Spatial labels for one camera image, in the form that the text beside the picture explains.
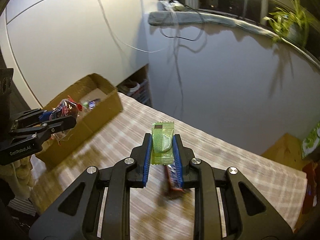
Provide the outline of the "snickers bar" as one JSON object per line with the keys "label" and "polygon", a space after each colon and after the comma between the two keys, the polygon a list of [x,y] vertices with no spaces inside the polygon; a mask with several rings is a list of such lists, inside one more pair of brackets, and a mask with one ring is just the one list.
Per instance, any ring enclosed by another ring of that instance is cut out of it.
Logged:
{"label": "snickers bar", "polygon": [[177,182],[176,170],[173,164],[164,165],[164,173],[166,178],[166,186],[164,195],[170,199],[182,197],[185,193],[189,193],[189,189],[182,189]]}

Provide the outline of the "green tissue box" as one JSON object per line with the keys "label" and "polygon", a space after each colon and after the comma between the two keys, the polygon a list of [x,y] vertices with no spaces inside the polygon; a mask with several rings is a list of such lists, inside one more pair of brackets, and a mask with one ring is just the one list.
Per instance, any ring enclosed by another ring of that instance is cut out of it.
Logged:
{"label": "green tissue box", "polygon": [[301,144],[302,159],[319,159],[319,122]]}

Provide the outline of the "white power strip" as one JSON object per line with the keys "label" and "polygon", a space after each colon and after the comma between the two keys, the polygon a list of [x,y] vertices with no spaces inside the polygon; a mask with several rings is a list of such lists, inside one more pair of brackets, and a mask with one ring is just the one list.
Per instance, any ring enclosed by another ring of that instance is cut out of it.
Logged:
{"label": "white power strip", "polygon": [[163,5],[163,9],[166,11],[183,11],[185,9],[185,6],[178,1],[161,0],[160,3]]}

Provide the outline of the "green potted plant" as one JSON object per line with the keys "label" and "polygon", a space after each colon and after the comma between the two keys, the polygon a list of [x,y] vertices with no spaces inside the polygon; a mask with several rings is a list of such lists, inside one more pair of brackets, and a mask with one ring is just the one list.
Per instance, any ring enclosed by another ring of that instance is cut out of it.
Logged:
{"label": "green potted plant", "polygon": [[272,44],[287,40],[300,48],[305,48],[309,36],[309,19],[300,0],[291,0],[293,10],[277,7],[263,19],[275,33]]}

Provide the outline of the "brown cardboard box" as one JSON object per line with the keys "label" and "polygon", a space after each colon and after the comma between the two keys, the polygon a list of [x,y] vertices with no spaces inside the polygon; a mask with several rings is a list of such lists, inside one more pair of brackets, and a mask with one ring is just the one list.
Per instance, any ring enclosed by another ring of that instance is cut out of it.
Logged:
{"label": "brown cardboard box", "polygon": [[60,144],[55,139],[43,143],[43,150],[37,153],[36,157],[43,161],[49,170],[66,159],[123,110],[117,88],[96,73],[76,81],[53,98],[44,109],[51,111],[62,99],[69,96],[81,105],[85,101],[94,99],[100,99],[101,102],[91,111],[83,108],[79,112],[76,126],[60,141]]}

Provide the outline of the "red date snack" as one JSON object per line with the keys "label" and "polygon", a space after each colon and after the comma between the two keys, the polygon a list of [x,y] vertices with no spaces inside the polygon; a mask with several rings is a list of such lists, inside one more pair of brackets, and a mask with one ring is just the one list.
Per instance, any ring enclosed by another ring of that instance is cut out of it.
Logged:
{"label": "red date snack", "polygon": [[[78,117],[79,112],[82,111],[82,105],[75,102],[70,96],[66,99],[62,99],[58,106],[53,109],[49,116],[49,120],[54,120],[64,116],[72,116],[75,119]],[[62,132],[57,132],[52,134],[52,139],[55,139],[58,144],[60,141],[67,136],[70,129],[64,130]]]}

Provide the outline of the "grey windowsill mat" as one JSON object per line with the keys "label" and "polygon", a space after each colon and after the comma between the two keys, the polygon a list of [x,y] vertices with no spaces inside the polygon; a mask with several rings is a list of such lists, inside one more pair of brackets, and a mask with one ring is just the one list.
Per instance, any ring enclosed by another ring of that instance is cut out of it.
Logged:
{"label": "grey windowsill mat", "polygon": [[291,46],[294,50],[298,51],[303,57],[305,57],[310,63],[315,67],[319,68],[319,60],[316,59],[310,52],[306,49],[299,48],[297,45],[292,42],[279,37],[277,34],[259,27],[247,23],[242,20],[237,20],[234,18],[214,15],[204,12],[194,12],[194,11],[178,11],[178,12],[169,12],[169,11],[153,11],[149,13],[148,23],[150,26],[154,27],[168,27],[174,25],[196,25],[196,24],[215,24],[223,25],[230,28],[239,28],[248,33],[255,35],[262,35],[270,38],[272,41],[283,42]]}

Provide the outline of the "green candy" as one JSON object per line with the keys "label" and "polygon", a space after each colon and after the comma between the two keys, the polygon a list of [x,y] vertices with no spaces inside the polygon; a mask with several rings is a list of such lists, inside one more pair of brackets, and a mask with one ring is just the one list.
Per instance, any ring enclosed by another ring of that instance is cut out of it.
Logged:
{"label": "green candy", "polygon": [[174,162],[172,142],[174,122],[154,122],[152,124],[152,165],[168,165]]}

